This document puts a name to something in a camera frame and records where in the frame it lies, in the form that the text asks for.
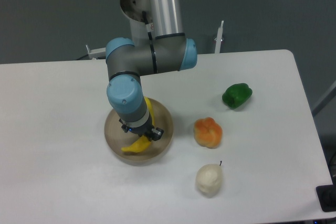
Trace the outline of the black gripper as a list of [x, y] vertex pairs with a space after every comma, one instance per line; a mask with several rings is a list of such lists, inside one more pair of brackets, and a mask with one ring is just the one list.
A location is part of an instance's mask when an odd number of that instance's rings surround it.
[[131, 127], [123, 122], [121, 119], [119, 119], [119, 122], [122, 124], [121, 128], [125, 133], [131, 132], [133, 134], [137, 134], [138, 137], [145, 135], [150, 142], [160, 140], [164, 134], [163, 129], [155, 127], [155, 125], [152, 124], [151, 118], [148, 118], [143, 125], [138, 127]]

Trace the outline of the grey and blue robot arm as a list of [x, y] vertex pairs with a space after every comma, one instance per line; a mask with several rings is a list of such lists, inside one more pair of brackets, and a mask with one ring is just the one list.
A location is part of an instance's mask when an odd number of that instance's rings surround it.
[[194, 40], [185, 37], [179, 0], [149, 0], [150, 11], [139, 7], [143, 22], [153, 22], [148, 42], [137, 46], [128, 38], [106, 45], [109, 103], [120, 117], [121, 128], [157, 141], [164, 130], [154, 126], [141, 87], [141, 76], [191, 69], [197, 64]]

